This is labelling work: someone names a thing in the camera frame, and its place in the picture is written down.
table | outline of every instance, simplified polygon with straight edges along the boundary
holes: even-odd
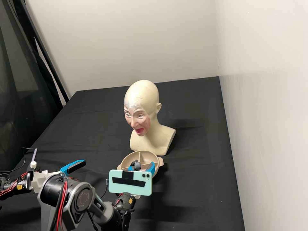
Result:
[[[157,83],[161,124],[176,129],[165,165],[153,179],[153,194],[137,200],[130,231],[244,230],[223,99],[218,77]],[[58,171],[77,159],[86,166],[72,177],[100,195],[108,172],[131,153],[131,128],[123,113],[128,87],[76,92],[33,147],[42,170]],[[32,155],[26,155],[28,164]],[[14,173],[26,170],[26,165]],[[40,230],[34,192],[5,201],[0,230]],[[104,201],[116,196],[106,193]],[[84,216],[77,230],[94,230]]]

open mouth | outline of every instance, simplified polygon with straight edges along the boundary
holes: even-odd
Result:
[[[135,131],[137,132],[137,134],[140,134],[143,132],[143,128],[136,129]]]

black tape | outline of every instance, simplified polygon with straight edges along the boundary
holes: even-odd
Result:
[[[132,179],[127,179],[127,178],[113,177],[112,182],[116,183],[116,184],[128,184],[128,185],[133,185],[133,186],[138,186],[138,187],[144,187],[145,186],[144,181],[132,180]]]
[[[134,179],[134,171],[122,171],[122,178],[125,179]]]

mannequin ear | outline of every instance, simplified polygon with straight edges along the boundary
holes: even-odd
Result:
[[[156,114],[160,111],[161,109],[161,103],[156,104]]]

mint green phone case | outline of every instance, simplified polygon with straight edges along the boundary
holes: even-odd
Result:
[[[109,192],[130,193],[150,196],[152,194],[152,173],[142,171],[110,170]]]

